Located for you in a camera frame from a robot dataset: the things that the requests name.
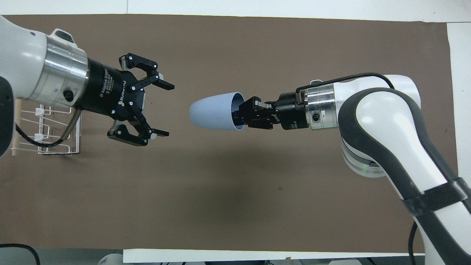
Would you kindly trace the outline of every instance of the white rounded object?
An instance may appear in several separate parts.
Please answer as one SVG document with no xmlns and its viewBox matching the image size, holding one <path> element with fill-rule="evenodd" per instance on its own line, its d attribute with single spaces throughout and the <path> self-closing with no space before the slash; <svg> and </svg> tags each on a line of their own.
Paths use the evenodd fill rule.
<svg viewBox="0 0 471 265">
<path fill-rule="evenodd" d="M 190 120 L 199 127 L 240 131 L 244 125 L 234 125 L 232 112 L 239 109 L 244 97 L 239 92 L 200 99 L 190 106 Z"/>
</svg>

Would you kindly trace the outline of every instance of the black velcro band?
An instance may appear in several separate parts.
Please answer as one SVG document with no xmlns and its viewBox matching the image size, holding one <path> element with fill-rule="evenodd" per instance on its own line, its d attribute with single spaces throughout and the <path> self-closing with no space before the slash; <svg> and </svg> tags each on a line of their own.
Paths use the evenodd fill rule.
<svg viewBox="0 0 471 265">
<path fill-rule="evenodd" d="M 462 178 L 426 190 L 424 194 L 403 200 L 412 216 L 421 216 L 471 198 L 470 188 Z"/>
</svg>

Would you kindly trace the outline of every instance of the white panel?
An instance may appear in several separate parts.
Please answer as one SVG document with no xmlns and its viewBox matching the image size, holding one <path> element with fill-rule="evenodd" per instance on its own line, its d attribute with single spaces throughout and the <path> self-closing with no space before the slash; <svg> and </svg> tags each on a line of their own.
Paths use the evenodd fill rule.
<svg viewBox="0 0 471 265">
<path fill-rule="evenodd" d="M 470 1 L 129 0 L 130 14 L 469 22 Z"/>
<path fill-rule="evenodd" d="M 471 186 L 471 23 L 448 24 L 458 175 Z"/>
<path fill-rule="evenodd" d="M 236 260 L 283 260 L 350 257 L 397 257 L 407 253 L 343 253 L 343 252 L 285 252 L 285 251 L 232 251 L 188 249 L 125 249 L 124 263 L 194 262 Z"/>
<path fill-rule="evenodd" d="M 1 0 L 0 15 L 126 14 L 127 0 Z"/>
</svg>

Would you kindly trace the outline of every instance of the gray floor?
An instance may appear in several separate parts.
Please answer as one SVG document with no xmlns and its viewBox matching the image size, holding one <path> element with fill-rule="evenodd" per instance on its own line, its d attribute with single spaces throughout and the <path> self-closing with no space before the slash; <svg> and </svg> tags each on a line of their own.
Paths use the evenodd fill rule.
<svg viewBox="0 0 471 265">
<path fill-rule="evenodd" d="M 101 258 L 111 253 L 120 253 L 115 249 L 88 249 L 88 248 L 61 248 L 42 249 L 35 248 L 42 265 L 97 265 Z M 358 259 L 362 265 L 372 265 L 366 258 Z M 272 260 L 274 265 L 328 265 L 330 259 L 318 260 Z M 377 265 L 408 265 L 409 257 L 376 257 L 373 261 Z M 416 257 L 418 265 L 424 265 L 424 257 Z M 0 265 L 34 265 L 34 258 L 26 249 L 0 248 Z M 189 262 L 187 265 L 204 265 L 202 262 Z"/>
</svg>

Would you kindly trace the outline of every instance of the black cable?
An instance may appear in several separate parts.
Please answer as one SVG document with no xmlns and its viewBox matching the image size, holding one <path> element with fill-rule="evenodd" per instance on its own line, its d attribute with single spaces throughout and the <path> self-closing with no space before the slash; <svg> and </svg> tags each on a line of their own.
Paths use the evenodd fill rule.
<svg viewBox="0 0 471 265">
<path fill-rule="evenodd" d="M 34 256 L 34 260 L 36 261 L 36 265 L 41 265 L 41 261 L 39 261 L 39 255 L 38 253 L 34 250 L 34 248 L 28 246 L 28 245 L 23 245 L 23 244 L 0 244 L 0 248 L 24 248 L 31 252 L 31 254 Z"/>
<path fill-rule="evenodd" d="M 367 260 L 369 260 L 369 261 L 371 262 L 371 264 L 373 264 L 373 265 L 376 265 L 376 263 L 373 261 L 373 259 L 372 259 L 372 258 L 370 258 L 370 257 L 367 257 L 366 259 L 367 259 Z"/>
<path fill-rule="evenodd" d="M 378 73 L 361 73 L 361 74 L 356 74 L 356 75 L 349 75 L 349 76 L 345 76 L 345 77 L 340 77 L 340 78 L 332 79 L 332 80 L 329 80 L 329 81 L 318 82 L 318 83 L 314 83 L 314 84 L 301 86 L 301 87 L 298 87 L 296 89 L 296 93 L 299 93 L 301 90 L 308 89 L 308 88 L 323 86 L 323 85 L 332 84 L 332 83 L 336 83 L 336 82 L 347 81 L 347 80 L 350 80 L 350 79 L 355 79 L 355 78 L 360 78 L 360 77 L 365 77 L 365 76 L 379 77 L 379 78 L 383 79 L 388 84 L 388 86 L 390 88 L 395 89 L 394 85 L 391 83 L 391 81 L 382 74 L 378 74 Z"/>
<path fill-rule="evenodd" d="M 412 265 L 415 265 L 414 251 L 412 250 L 412 247 L 414 245 L 414 236 L 415 236 L 416 231 L 417 231 L 417 223 L 414 221 L 414 223 L 412 224 L 411 232 L 409 234 L 409 242 L 407 244 L 407 250 L 409 251 L 409 257 L 411 258 Z"/>
<path fill-rule="evenodd" d="M 16 124 L 16 131 L 21 135 L 21 137 L 23 137 L 26 141 L 28 141 L 28 143 L 34 144 L 35 146 L 39 146 L 39 147 L 43 147 L 43 148 L 51 148 L 51 147 L 59 145 L 60 143 L 62 143 L 64 141 L 62 139 L 59 139 L 59 140 L 55 141 L 54 143 L 36 142 L 35 140 L 29 138 L 29 136 L 26 135 L 26 133 L 24 133 L 23 130 L 21 130 L 21 128 L 18 126 L 18 124 Z"/>
</svg>

